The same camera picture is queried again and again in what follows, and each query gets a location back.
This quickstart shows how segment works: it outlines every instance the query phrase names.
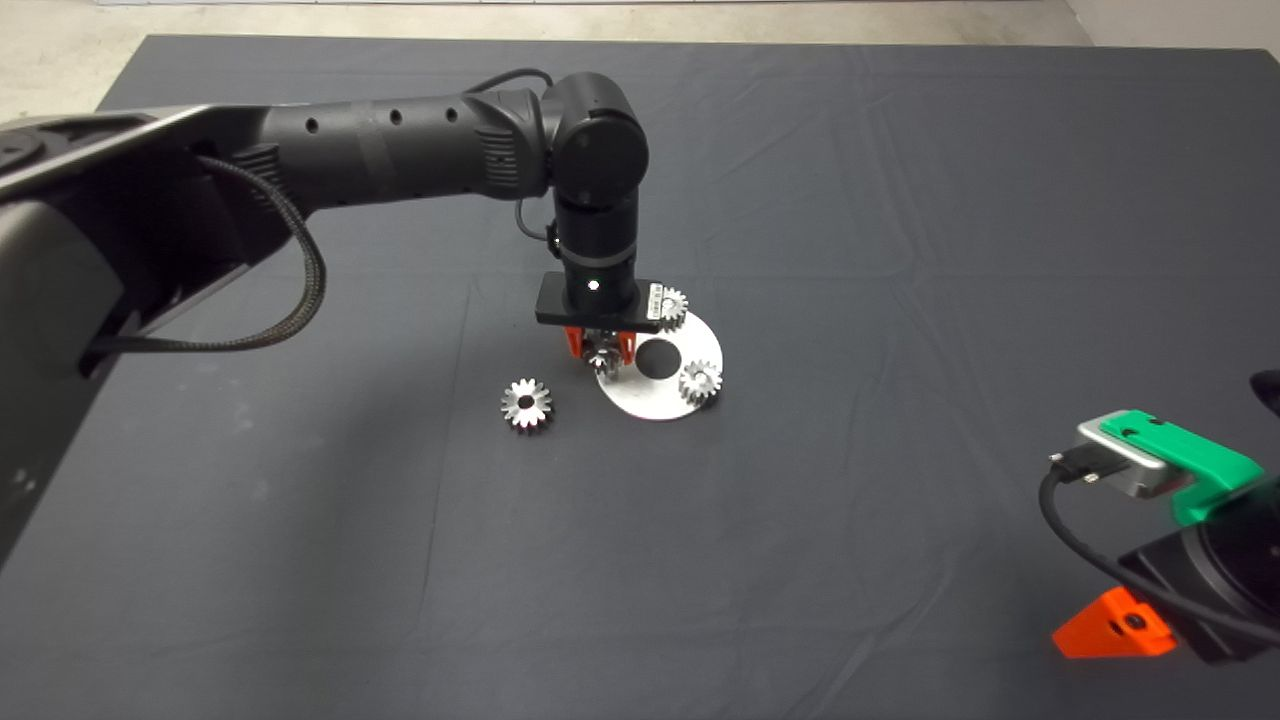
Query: silver gear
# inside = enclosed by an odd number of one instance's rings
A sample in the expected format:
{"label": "silver gear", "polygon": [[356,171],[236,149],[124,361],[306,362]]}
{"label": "silver gear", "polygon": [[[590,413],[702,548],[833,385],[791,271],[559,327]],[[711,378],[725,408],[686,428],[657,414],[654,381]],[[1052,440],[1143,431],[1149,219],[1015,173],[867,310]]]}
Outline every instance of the silver gear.
{"label": "silver gear", "polygon": [[588,351],[584,360],[589,368],[595,370],[596,375],[613,377],[622,366],[622,352],[617,347],[605,345]]}
{"label": "silver gear", "polygon": [[713,363],[694,360],[680,372],[680,395],[690,405],[705,405],[719,395],[724,378]]}
{"label": "silver gear", "polygon": [[536,433],[552,421],[552,391],[534,378],[511,383],[502,391],[502,416],[518,433]]}
{"label": "silver gear", "polygon": [[658,325],[664,331],[677,329],[685,324],[689,311],[689,297],[673,287],[662,291],[662,309],[658,311]]}

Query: label sticker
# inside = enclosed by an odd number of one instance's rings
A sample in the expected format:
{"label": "label sticker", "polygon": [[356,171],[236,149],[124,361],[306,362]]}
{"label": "label sticker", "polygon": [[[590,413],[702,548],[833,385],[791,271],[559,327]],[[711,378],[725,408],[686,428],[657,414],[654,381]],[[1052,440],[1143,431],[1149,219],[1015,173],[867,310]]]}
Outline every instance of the label sticker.
{"label": "label sticker", "polygon": [[645,318],[657,320],[662,316],[662,283],[649,283],[649,310]]}

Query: black hole in disc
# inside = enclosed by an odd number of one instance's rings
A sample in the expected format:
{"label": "black hole in disc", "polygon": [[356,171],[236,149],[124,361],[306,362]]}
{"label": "black hole in disc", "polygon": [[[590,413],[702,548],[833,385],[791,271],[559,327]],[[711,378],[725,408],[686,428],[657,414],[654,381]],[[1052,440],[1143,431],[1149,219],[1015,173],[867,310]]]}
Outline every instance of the black hole in disc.
{"label": "black hole in disc", "polygon": [[649,379],[667,379],[680,370],[680,350],[666,340],[650,340],[636,350],[636,370]]}

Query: black robotic arm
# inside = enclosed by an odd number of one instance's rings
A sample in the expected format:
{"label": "black robotic arm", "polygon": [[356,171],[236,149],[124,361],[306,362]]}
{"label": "black robotic arm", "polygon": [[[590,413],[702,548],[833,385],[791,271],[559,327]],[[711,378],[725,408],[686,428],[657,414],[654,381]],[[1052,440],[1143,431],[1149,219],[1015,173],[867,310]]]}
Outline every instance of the black robotic arm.
{"label": "black robotic arm", "polygon": [[541,96],[484,88],[0,126],[0,564],[113,351],[178,348],[134,338],[303,240],[316,210],[552,188],[548,246],[563,268],[544,277],[536,319],[657,332],[649,295],[660,286],[634,272],[648,161],[626,96],[595,73]]}

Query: white disc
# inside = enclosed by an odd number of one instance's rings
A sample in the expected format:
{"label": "white disc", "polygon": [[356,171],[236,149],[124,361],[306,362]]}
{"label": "white disc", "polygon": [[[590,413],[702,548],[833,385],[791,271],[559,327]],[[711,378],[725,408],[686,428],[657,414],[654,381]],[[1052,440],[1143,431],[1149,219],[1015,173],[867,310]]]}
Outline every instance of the white disc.
{"label": "white disc", "polygon": [[692,313],[685,314],[685,323],[675,331],[658,334],[636,333],[636,356],[646,342],[664,340],[676,346],[680,352],[680,365],[669,378],[649,378],[636,366],[636,363],[623,365],[617,375],[609,378],[596,375],[600,389],[614,405],[630,415],[644,420],[675,420],[698,410],[680,395],[680,368],[694,360],[713,363],[724,372],[724,355],[719,348],[716,333]]}

